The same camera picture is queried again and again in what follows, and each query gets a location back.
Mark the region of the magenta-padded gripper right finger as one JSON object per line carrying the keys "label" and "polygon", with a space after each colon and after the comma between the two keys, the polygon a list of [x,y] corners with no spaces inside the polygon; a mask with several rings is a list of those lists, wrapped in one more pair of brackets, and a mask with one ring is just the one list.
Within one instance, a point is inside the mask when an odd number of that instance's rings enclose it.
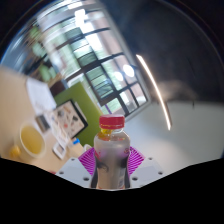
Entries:
{"label": "magenta-padded gripper right finger", "polygon": [[127,162],[129,188],[140,188],[164,176],[164,171],[153,157],[145,157],[131,147]]}

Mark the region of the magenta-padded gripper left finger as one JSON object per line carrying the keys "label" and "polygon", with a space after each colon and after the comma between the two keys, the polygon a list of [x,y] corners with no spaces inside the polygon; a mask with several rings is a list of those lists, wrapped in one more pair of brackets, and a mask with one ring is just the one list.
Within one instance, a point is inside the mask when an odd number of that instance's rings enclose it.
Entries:
{"label": "magenta-padded gripper left finger", "polygon": [[88,149],[78,158],[70,158],[56,175],[81,187],[95,188],[97,173],[94,149]]}

